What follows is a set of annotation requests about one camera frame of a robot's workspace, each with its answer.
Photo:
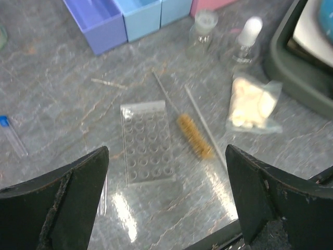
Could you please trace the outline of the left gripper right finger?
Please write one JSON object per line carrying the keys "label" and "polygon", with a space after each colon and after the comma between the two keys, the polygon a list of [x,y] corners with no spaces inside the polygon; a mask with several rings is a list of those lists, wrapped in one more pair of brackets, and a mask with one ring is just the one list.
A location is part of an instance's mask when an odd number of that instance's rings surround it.
{"label": "left gripper right finger", "polygon": [[332,168],[306,180],[233,145],[225,156],[245,244],[332,249]]}

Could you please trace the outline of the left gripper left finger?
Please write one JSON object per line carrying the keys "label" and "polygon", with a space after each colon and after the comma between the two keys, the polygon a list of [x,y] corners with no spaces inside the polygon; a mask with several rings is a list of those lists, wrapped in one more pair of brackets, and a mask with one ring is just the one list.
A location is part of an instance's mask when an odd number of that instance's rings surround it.
{"label": "left gripper left finger", "polygon": [[1,189],[1,249],[87,249],[108,166],[102,146]]}

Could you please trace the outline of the glass dropper bottle white bulb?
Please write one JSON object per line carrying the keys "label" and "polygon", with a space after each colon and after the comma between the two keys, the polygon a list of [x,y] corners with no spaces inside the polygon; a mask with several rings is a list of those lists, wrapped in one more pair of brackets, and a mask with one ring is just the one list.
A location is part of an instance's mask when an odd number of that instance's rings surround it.
{"label": "glass dropper bottle white bulb", "polygon": [[232,73],[245,70],[256,63],[260,54],[260,46],[256,41],[262,28],[262,19],[252,16],[231,40],[228,57]]}

